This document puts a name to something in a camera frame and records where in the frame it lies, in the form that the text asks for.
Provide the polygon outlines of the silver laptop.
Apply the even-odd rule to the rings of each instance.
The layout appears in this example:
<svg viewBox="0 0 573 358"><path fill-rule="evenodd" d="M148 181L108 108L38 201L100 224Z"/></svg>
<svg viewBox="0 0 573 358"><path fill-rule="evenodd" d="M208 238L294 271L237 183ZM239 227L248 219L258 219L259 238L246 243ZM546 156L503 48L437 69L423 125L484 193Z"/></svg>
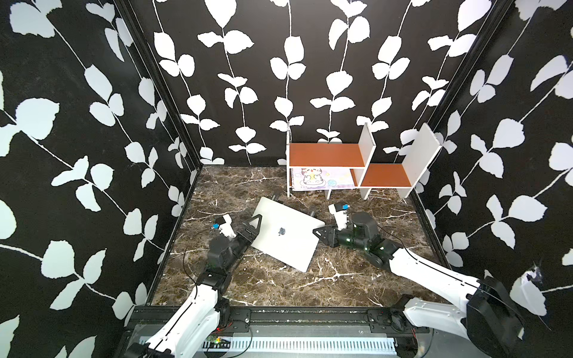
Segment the silver laptop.
<svg viewBox="0 0 573 358"><path fill-rule="evenodd" d="M261 198L255 214L262 220L252 247L306 272L319 242L313 230L324 227L325 222L269 198Z"/></svg>

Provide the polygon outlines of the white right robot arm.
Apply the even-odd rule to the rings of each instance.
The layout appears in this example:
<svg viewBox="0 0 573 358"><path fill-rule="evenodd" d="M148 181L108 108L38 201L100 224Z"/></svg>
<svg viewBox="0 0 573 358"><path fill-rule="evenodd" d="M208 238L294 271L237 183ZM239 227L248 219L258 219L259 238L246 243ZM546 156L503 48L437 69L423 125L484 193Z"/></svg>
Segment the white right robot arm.
<svg viewBox="0 0 573 358"><path fill-rule="evenodd" d="M522 339L522 316L499 280L460 274L413 253L368 213L355 213L345 222L315 228L313 234L332 248L357 250L374 267L445 299L443 304L407 299L401 311L411 325L464 338L489 357L510 357Z"/></svg>

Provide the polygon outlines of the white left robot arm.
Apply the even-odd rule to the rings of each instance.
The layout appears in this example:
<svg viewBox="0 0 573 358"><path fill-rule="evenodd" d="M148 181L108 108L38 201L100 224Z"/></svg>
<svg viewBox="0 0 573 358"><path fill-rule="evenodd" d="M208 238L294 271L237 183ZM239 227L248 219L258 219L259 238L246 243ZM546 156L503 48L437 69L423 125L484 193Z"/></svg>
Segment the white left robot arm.
<svg viewBox="0 0 573 358"><path fill-rule="evenodd" d="M132 343L123 357L193 357L207 337L231 324L229 301L224 295L245 251L261 232L263 216L257 214L234 232L225 217L214 228L204 271L195 280L195 291L175 314L144 343Z"/></svg>

